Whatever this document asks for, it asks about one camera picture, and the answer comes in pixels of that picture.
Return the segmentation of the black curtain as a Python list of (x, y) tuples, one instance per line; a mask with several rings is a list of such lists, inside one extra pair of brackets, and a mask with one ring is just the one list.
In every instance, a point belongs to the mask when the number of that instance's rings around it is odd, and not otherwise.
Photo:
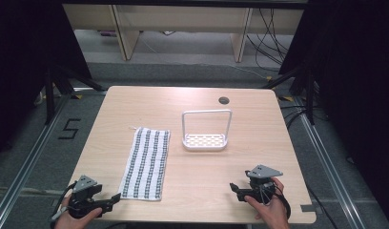
[(0, 153), (45, 86), (46, 77), (91, 73), (62, 3), (0, 0)]
[(306, 0), (281, 69), (313, 61), (319, 96), (346, 151), (389, 221), (389, 0)]

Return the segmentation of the person's right hand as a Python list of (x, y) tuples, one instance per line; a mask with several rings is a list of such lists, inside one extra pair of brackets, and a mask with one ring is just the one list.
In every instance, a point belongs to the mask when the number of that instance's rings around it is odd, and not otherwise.
[(290, 229), (286, 207), (277, 196), (272, 197), (269, 205), (260, 204), (249, 196), (245, 200), (256, 210), (256, 220), (262, 220), (270, 229)]

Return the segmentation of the white rack with handle bar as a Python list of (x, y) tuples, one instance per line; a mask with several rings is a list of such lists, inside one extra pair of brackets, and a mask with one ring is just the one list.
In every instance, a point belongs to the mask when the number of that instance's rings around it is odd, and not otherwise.
[(229, 109), (183, 112), (183, 146), (194, 152), (224, 150), (228, 144), (232, 116), (233, 112)]

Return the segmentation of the person's left hand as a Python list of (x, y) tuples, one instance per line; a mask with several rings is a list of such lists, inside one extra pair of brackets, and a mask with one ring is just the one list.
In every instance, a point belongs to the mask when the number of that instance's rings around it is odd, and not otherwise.
[(102, 213), (101, 208), (90, 211), (81, 219), (73, 218), (68, 212), (63, 213), (54, 224), (54, 229), (85, 229), (91, 221)]

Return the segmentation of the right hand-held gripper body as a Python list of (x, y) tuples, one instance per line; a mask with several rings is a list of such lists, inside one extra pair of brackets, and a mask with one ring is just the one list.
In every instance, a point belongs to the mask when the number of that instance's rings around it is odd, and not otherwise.
[(273, 177), (282, 176), (279, 170), (259, 164), (252, 170), (247, 170), (245, 175), (250, 179), (252, 197), (259, 203), (269, 204), (273, 194), (276, 192), (276, 185)]

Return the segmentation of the checked white and grey towel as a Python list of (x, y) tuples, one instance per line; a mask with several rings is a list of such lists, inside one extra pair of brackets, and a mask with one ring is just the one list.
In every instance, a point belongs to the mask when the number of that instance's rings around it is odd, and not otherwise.
[(119, 186), (124, 199), (160, 201), (171, 133), (139, 127)]

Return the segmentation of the black metal stand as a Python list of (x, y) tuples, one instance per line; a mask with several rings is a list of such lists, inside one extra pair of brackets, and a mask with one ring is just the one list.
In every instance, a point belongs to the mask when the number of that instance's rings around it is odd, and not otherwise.
[(314, 125), (313, 103), (315, 79), (312, 71), (305, 64), (301, 64), (293, 70), (282, 74), (278, 79), (263, 86), (263, 89), (273, 89), (275, 86), (278, 86), (290, 78), (293, 78), (293, 83), (289, 89), (291, 95), (301, 95), (302, 92), (306, 93), (306, 114), (310, 124)]
[(107, 91), (105, 87), (92, 80), (90, 73), (88, 73), (87, 76), (84, 76), (70, 68), (58, 64), (50, 64), (44, 77), (47, 108), (46, 124), (49, 124), (54, 119), (55, 115), (53, 86), (56, 86), (61, 95), (72, 95), (75, 93), (75, 89), (69, 81), (70, 78), (76, 79), (97, 92)]

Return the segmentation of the aluminium floor rail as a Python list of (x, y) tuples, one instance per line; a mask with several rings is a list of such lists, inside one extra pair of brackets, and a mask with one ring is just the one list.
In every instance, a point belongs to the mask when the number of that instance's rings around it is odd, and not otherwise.
[(15, 178), (12, 180), (10, 186), (7, 188), (7, 191), (0, 200), (0, 229), (3, 227), (11, 209), (13, 208), (21, 193), (22, 188), (24, 187), (26, 181), (29, 179), (35, 164), (37, 163), (44, 147), (47, 145), (47, 142), (51, 137), (51, 133), (55, 128), (59, 116), (62, 114), (62, 111), (69, 102), (70, 98), (71, 97), (69, 95), (62, 95), (59, 98), (58, 103), (55, 105), (52, 119), (44, 126), (39, 137), (33, 144), (33, 147), (31, 148), (28, 156), (26, 157), (26, 160), (23, 162)]
[(352, 229), (366, 229), (366, 225), (358, 212), (356, 204), (353, 202), (349, 192), (347, 191), (336, 167), (330, 158), (314, 124), (310, 118), (303, 114), (301, 120), (319, 158), (323, 170), (328, 177), (332, 189), (338, 199), (338, 203), (349, 222)]

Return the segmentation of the beige background desk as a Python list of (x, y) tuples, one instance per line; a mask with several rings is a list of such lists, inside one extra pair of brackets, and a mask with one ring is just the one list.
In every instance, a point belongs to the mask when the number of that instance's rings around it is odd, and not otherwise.
[(257, 8), (154, 7), (122, 5), (63, 6), (75, 30), (114, 31), (122, 58), (129, 60), (141, 31), (221, 32), (231, 35), (236, 62), (249, 33), (292, 35), (302, 10)]

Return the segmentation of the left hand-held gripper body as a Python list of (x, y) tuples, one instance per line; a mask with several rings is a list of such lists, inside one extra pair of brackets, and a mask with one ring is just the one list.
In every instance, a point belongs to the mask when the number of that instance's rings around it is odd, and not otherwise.
[(101, 184), (90, 177), (81, 176), (72, 188), (72, 196), (69, 201), (70, 215), (75, 219), (82, 219), (94, 209), (103, 209), (102, 203), (93, 199), (93, 196), (101, 191)]

